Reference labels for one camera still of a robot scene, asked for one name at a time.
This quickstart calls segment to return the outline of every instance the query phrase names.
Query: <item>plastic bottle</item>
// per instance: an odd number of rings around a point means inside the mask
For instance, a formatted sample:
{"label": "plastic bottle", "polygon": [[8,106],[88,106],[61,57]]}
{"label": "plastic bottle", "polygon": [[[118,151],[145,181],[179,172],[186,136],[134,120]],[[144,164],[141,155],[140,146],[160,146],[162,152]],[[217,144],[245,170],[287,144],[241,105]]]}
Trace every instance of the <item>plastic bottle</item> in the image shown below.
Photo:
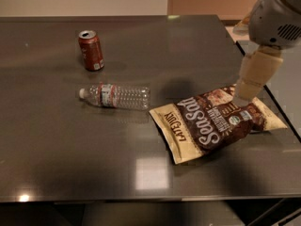
{"label": "plastic bottle", "polygon": [[150,107],[151,92],[146,87],[118,86],[100,83],[79,90],[79,97],[91,105],[135,110]]}

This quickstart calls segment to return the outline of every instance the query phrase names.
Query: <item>robotic hand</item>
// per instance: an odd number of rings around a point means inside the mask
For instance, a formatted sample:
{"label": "robotic hand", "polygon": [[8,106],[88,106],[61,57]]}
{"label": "robotic hand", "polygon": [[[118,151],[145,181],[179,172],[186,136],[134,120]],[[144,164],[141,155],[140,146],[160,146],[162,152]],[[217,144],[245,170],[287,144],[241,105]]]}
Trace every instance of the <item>robotic hand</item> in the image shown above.
{"label": "robotic hand", "polygon": [[233,102],[248,105],[282,64],[281,50],[301,37],[301,0],[258,0],[249,18],[249,37],[259,45],[244,57]]}

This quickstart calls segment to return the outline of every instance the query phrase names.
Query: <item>bag of pretzels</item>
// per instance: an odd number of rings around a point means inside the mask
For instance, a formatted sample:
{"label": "bag of pretzels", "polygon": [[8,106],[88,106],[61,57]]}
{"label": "bag of pretzels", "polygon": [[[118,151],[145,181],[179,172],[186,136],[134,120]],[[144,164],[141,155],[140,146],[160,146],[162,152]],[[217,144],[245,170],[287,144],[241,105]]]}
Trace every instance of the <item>bag of pretzels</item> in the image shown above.
{"label": "bag of pretzels", "polygon": [[244,107],[233,104],[234,90],[215,89],[150,111],[176,164],[228,146],[251,131],[287,128],[258,98]]}

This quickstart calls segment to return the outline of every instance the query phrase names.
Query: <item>gray table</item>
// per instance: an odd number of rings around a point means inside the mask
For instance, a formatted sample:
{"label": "gray table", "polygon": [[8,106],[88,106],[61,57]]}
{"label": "gray table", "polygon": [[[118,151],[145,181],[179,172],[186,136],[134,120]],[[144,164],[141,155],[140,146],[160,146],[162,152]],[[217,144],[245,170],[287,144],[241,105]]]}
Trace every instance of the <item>gray table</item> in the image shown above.
{"label": "gray table", "polygon": [[[151,107],[234,83],[242,55],[216,16],[0,19],[0,202],[301,196],[291,129],[249,135],[175,166],[148,112],[99,109],[76,91],[148,86]],[[96,30],[104,69],[84,69]],[[277,109],[264,92],[263,100]]]}

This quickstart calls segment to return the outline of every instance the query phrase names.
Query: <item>red can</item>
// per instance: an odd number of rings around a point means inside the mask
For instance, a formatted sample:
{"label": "red can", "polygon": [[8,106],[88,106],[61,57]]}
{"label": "red can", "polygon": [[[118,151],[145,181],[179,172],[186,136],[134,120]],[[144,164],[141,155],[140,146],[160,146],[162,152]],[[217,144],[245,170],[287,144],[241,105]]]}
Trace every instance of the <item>red can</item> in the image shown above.
{"label": "red can", "polygon": [[81,47],[85,67],[95,72],[103,67],[103,53],[100,39],[95,31],[85,30],[78,35],[79,46]]}

